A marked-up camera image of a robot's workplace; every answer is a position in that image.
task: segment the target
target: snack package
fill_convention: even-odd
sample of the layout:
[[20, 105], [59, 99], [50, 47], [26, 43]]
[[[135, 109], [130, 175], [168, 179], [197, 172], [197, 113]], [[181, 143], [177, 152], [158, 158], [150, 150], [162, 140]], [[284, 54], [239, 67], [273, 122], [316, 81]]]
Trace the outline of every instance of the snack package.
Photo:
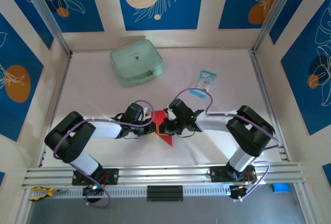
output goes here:
[[[209, 91], [209, 88], [212, 85], [213, 80], [214, 80], [214, 78], [216, 76], [217, 76], [216, 73], [212, 73], [212, 72], [207, 71], [207, 70], [201, 70], [201, 72], [199, 74], [199, 77], [197, 79], [197, 82], [195, 83], [195, 85], [193, 86], [193, 88], [200, 88], [203, 91], [208, 92]], [[207, 96], [202, 91], [195, 91], [193, 89], [190, 90], [190, 93], [192, 93], [192, 94], [194, 94], [196, 96], [199, 96], [199, 97], [201, 97], [203, 99], [205, 99], [206, 96]]]

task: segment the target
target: gray floor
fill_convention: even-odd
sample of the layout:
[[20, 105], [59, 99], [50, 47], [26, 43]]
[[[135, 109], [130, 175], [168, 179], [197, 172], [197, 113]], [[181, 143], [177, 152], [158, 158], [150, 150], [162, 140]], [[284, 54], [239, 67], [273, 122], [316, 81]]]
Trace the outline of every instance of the gray floor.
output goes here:
[[243, 203], [229, 197], [186, 197], [183, 202], [147, 202], [116, 198], [106, 210], [81, 199], [44, 199], [33, 203], [27, 223], [305, 223], [295, 193], [274, 193], [270, 185], [256, 188]]

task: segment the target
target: mint green pouch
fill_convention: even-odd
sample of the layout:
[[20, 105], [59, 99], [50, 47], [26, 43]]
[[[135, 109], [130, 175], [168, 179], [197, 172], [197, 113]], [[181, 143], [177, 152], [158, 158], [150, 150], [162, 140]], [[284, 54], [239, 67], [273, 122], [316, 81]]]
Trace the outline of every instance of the mint green pouch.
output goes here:
[[111, 52], [110, 59], [124, 87], [149, 81], [163, 70], [162, 57], [147, 39]]

